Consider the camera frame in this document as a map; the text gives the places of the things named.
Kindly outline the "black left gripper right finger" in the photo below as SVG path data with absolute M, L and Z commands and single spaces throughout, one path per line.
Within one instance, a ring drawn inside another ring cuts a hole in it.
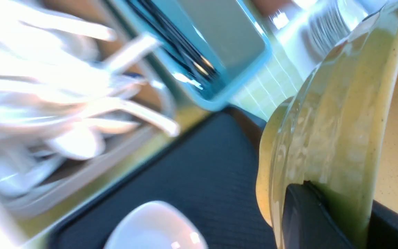
M 398 249 L 398 213 L 373 201 L 368 232 L 369 249 Z

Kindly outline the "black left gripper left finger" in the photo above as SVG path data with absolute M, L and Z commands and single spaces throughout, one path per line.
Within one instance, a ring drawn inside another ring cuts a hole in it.
M 324 194 L 312 183 L 287 186 L 282 216 L 286 249 L 354 249 L 332 219 Z

